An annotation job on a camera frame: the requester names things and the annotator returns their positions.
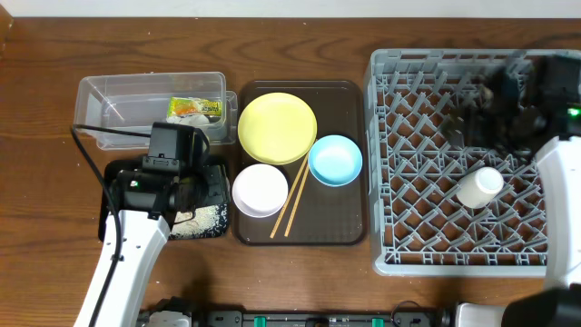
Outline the white bowl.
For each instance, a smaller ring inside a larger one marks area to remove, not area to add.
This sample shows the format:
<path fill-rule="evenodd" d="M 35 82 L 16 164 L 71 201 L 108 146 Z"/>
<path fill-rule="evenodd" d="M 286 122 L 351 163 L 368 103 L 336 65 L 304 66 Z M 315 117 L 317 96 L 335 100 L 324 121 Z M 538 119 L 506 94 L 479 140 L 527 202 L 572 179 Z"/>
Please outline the white bowl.
<path fill-rule="evenodd" d="M 278 212 L 288 194 L 285 175 L 278 168 L 264 163 L 243 169 L 232 186 L 236 207 L 253 218 L 266 218 Z"/>

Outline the small white cup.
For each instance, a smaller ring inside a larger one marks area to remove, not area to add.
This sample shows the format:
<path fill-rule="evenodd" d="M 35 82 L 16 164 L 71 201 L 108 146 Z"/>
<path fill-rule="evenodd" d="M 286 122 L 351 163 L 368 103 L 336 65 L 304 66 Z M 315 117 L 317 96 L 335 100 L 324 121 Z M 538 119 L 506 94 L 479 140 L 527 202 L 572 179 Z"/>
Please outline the small white cup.
<path fill-rule="evenodd" d="M 471 209 L 480 209 L 490 203 L 504 187 L 501 173 L 492 167 L 482 167 L 464 176 L 458 182 L 456 196 L 460 203 Z"/>

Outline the white tissue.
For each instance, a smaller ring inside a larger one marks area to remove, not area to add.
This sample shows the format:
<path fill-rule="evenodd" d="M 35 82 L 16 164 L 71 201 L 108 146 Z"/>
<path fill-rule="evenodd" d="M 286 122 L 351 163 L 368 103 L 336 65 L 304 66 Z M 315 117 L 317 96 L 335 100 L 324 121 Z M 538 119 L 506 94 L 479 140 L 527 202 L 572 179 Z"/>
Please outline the white tissue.
<path fill-rule="evenodd" d="M 201 125 L 208 124 L 210 120 L 204 114 L 190 114 L 182 116 L 172 115 L 166 118 L 166 122 L 171 124 L 183 124 L 194 127 L 200 127 Z"/>

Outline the green orange snack wrapper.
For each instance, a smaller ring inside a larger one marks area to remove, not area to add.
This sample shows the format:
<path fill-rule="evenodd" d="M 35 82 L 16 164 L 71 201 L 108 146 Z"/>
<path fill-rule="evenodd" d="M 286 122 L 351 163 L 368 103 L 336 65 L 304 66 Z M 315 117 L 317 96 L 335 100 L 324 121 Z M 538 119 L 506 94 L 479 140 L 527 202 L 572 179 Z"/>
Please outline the green orange snack wrapper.
<path fill-rule="evenodd" d="M 209 116 L 222 115 L 222 103 L 194 97 L 172 97 L 169 102 L 167 116 L 186 116 L 204 114 Z"/>

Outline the light blue bowl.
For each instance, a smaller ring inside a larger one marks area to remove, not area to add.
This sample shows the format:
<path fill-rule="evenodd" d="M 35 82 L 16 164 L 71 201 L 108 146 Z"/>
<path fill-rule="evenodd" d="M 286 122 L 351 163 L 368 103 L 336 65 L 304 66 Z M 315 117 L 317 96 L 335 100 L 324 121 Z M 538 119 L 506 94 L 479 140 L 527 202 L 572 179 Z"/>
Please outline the light blue bowl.
<path fill-rule="evenodd" d="M 346 136 L 332 134 L 317 140 L 309 152 L 311 174 L 329 187 L 341 187 L 353 182 L 363 166 L 361 150 Z"/>

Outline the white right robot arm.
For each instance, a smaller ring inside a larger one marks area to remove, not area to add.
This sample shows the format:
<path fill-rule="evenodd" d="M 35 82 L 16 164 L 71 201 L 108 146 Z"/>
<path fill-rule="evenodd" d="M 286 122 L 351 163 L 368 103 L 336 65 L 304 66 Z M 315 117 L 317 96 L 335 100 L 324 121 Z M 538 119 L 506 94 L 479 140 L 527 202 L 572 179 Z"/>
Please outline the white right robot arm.
<path fill-rule="evenodd" d="M 475 174 L 475 155 L 509 156 L 535 164 L 545 196 L 547 289 L 503 309 L 461 304 L 458 326 L 577 326 L 580 323 L 580 92 L 576 86 L 487 81 L 422 84 L 371 83 L 365 100 L 369 128 L 368 191 L 341 187 L 330 204 L 330 186 L 317 181 L 292 208 L 296 244 L 319 244 L 331 233 L 347 242 L 342 219 L 367 207 L 376 235 L 417 216 L 464 218 L 487 230 L 448 245 L 448 254 L 472 243 L 479 255 L 504 253 L 512 242 L 493 229 L 500 218 L 458 202 L 460 181 Z"/>

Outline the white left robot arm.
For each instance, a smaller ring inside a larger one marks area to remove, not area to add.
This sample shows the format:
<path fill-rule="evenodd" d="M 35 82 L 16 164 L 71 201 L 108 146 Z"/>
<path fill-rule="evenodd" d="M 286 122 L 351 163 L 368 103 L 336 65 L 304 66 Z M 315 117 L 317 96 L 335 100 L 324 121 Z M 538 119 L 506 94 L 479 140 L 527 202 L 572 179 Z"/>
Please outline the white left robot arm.
<path fill-rule="evenodd" d="M 116 160 L 98 172 L 103 248 L 76 326 L 134 326 L 146 285 L 178 213 L 228 201 L 220 166 Z"/>

